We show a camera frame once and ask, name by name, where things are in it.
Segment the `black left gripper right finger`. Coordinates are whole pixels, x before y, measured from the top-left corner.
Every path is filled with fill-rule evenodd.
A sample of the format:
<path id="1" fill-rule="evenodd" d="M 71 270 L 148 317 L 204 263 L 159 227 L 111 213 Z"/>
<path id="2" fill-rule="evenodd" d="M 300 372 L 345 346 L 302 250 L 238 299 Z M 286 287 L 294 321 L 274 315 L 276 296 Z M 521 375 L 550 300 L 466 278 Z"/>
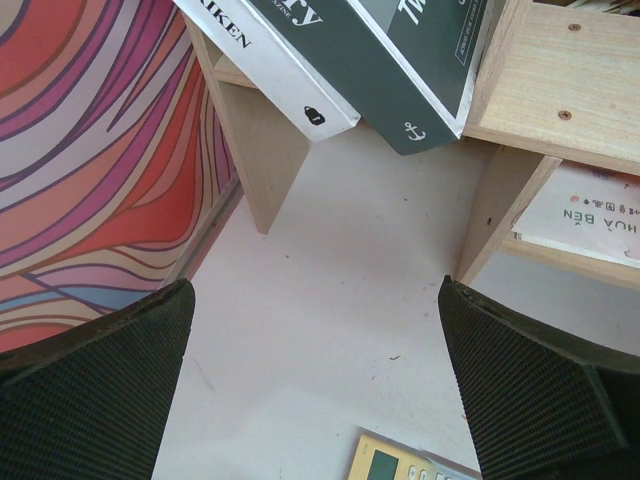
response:
<path id="1" fill-rule="evenodd" d="M 639 359 L 443 279 L 438 309 L 485 479 L 636 479 Z"/>

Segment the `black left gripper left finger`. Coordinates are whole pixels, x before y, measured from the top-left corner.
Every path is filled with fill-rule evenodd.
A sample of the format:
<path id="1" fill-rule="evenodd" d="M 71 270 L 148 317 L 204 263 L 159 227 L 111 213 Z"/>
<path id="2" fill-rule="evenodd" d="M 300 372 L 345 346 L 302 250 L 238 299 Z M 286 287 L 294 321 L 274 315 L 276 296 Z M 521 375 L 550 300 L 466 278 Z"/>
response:
<path id="1" fill-rule="evenodd" d="M 194 287 L 181 278 L 2 353 L 2 478 L 150 478 L 194 311 Z"/>

